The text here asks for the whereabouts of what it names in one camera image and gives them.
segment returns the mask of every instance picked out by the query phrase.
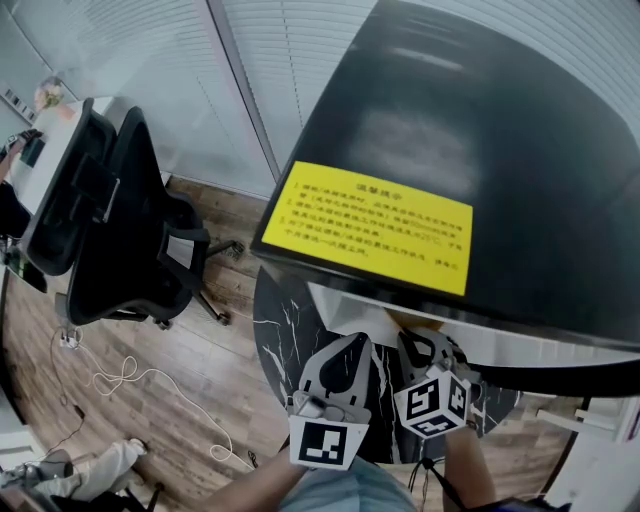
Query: leg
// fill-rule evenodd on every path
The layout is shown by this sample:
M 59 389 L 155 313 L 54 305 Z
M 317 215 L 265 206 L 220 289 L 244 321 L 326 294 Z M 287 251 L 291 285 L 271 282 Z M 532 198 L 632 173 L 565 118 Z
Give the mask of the leg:
M 79 501 L 97 498 L 111 489 L 144 453 L 144 445 L 137 440 L 113 443 L 86 472 L 80 473 L 82 484 L 69 497 Z
M 144 480 L 133 469 L 128 469 L 113 482 L 113 485 L 109 488 L 109 492 L 120 492 L 131 484 L 141 487 L 144 485 Z
M 76 473 L 67 478 L 52 478 L 33 486 L 40 494 L 46 497 L 60 496 L 69 498 L 73 492 L 82 486 L 82 475 Z

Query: person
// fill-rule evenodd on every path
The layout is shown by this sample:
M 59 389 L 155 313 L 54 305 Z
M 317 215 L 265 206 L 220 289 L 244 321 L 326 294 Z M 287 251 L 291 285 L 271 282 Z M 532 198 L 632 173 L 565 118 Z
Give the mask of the person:
M 493 480 L 472 428 L 445 434 L 445 479 L 464 508 L 496 501 Z M 445 512 L 460 507 L 443 493 Z M 348 471 L 291 464 L 289 448 L 214 493 L 208 512 L 415 512 L 408 490 L 384 469 L 356 457 Z
M 13 187 L 5 180 L 11 170 L 13 160 L 20 154 L 25 144 L 38 132 L 28 130 L 24 137 L 11 137 L 3 148 L 0 148 L 0 236 L 10 236 L 14 239 L 22 238 L 31 215 L 20 204 Z
M 136 476 L 131 469 L 138 457 L 147 453 L 145 444 L 139 439 L 116 441 L 89 467 L 65 478 L 34 478 L 41 471 L 32 471 L 25 464 L 0 475 L 0 489 L 21 488 L 45 510 L 58 511 L 53 496 L 77 501 L 93 501 L 101 494 L 118 492 Z

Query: power strip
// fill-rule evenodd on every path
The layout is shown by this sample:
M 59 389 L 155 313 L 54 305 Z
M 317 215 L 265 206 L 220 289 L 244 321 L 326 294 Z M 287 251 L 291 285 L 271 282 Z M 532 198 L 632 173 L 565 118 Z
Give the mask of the power strip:
M 76 350 L 80 347 L 82 341 L 82 329 L 80 327 L 63 328 L 60 333 L 60 346 Z

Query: white cable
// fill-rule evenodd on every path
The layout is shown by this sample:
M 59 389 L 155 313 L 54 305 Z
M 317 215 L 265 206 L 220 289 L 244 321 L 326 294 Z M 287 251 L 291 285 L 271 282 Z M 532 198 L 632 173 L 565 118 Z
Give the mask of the white cable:
M 80 339 L 82 339 L 82 331 L 80 330 Z M 158 370 L 157 368 L 149 368 L 147 370 L 145 370 L 144 372 L 142 372 L 141 375 L 139 375 L 138 377 L 134 377 L 134 375 L 138 372 L 138 361 L 136 360 L 135 357 L 133 356 L 127 356 L 125 357 L 124 361 L 122 362 L 122 371 L 120 373 L 120 375 L 112 375 L 110 373 L 107 373 L 104 368 L 102 368 L 102 366 L 100 366 L 100 363 L 98 362 L 98 360 L 96 359 L 95 354 L 89 350 L 87 347 L 85 347 L 84 345 L 78 345 L 78 348 L 81 348 L 82 350 L 84 350 L 87 354 L 89 354 L 89 357 L 91 357 L 91 359 L 93 360 L 93 362 L 96 364 L 96 366 L 100 369 L 99 372 L 94 373 L 93 376 L 91 377 L 91 380 L 85 384 L 85 387 L 89 387 L 93 384 L 93 387 L 95 388 L 95 390 L 100 393 L 102 396 L 110 396 L 112 395 L 116 389 L 118 389 L 120 386 L 122 386 L 122 384 L 124 384 L 125 382 L 137 382 L 140 379 L 142 379 L 142 377 L 144 377 L 147 373 L 151 373 L 151 372 L 156 372 L 159 373 L 160 375 L 164 375 L 167 379 L 169 379 L 169 381 L 171 382 L 171 384 L 173 384 L 173 386 L 176 388 L 176 391 L 178 392 L 178 394 L 184 398 L 187 402 L 189 402 L 191 405 L 193 405 L 196 409 L 198 409 L 200 412 L 202 412 L 202 414 L 204 414 L 207 418 L 209 418 L 209 420 L 211 421 L 211 423 L 213 423 L 213 425 L 220 431 L 222 432 L 226 438 L 227 441 L 229 443 L 229 448 L 227 448 L 226 446 L 223 446 L 221 444 L 214 444 L 213 446 L 211 446 L 211 448 L 209 448 L 209 454 L 211 455 L 211 457 L 213 457 L 214 460 L 218 461 L 218 462 L 225 462 L 227 460 L 229 460 L 229 458 L 231 457 L 235 457 L 236 459 L 238 459 L 240 462 L 242 462 L 245 466 L 247 466 L 249 469 L 253 470 L 253 466 L 249 465 L 248 463 L 246 463 L 242 458 L 240 458 L 238 455 L 236 455 L 235 453 L 233 453 L 233 441 L 231 440 L 231 436 L 229 435 L 229 433 L 222 428 L 212 417 L 211 415 L 205 411 L 201 406 L 199 406 L 197 403 L 195 403 L 193 400 L 187 398 L 185 396 L 185 394 L 180 390 L 180 388 L 178 387 L 178 385 L 176 384 L 176 381 L 173 380 L 173 378 L 168 375 L 167 373 L 163 372 L 162 370 Z M 125 375 L 125 370 L 127 368 L 127 363 L 129 361 L 133 361 L 133 371 L 127 373 Z M 97 384 L 97 379 L 103 379 L 103 383 L 105 385 L 109 385 L 109 384 L 113 384 L 116 383 L 113 388 L 111 388 L 109 391 L 101 391 L 100 388 L 98 387 Z M 224 458 L 218 458 L 216 457 L 216 455 L 214 454 L 214 452 L 219 449 L 219 450 L 223 450 L 227 452 L 226 457 Z

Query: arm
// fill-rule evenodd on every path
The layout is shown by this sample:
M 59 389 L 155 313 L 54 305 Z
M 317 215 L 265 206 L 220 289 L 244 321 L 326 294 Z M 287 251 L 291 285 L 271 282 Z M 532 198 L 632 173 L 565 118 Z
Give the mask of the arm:
M 11 168 L 11 164 L 13 163 L 13 159 L 15 156 L 22 151 L 24 147 L 24 142 L 18 141 L 11 146 L 7 156 L 0 162 L 0 183 L 5 180 L 7 174 L 9 173 L 9 169 Z
M 478 436 L 470 428 L 461 428 L 445 435 L 444 476 L 455 488 L 467 508 L 480 507 L 496 501 L 496 489 L 480 449 Z M 443 494 L 445 512 L 458 510 Z
M 270 512 L 306 473 L 289 462 L 289 447 L 266 464 L 231 482 L 205 502 L 208 512 Z

